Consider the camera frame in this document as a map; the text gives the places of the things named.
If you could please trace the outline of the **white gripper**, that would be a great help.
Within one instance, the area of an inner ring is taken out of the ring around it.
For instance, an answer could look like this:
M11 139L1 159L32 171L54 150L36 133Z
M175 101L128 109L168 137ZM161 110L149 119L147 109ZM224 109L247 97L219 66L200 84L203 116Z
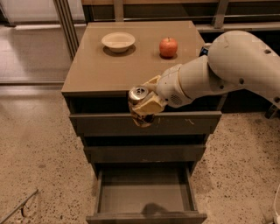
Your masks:
M162 112L166 105L180 108L190 104L193 100L184 93L180 85L179 70L181 67L182 64L177 64L166 69L161 76L157 75L146 81L143 86L150 93L133 106L132 111L139 116L147 116Z

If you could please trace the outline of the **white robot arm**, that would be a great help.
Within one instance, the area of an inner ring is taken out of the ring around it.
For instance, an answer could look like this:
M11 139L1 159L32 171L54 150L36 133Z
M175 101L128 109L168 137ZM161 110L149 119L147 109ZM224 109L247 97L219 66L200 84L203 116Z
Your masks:
M246 89L275 106L280 99L280 57L264 42L245 31L227 31L207 48L207 54L177 64L151 80L149 93L132 111L155 115L165 106L180 108L207 95Z

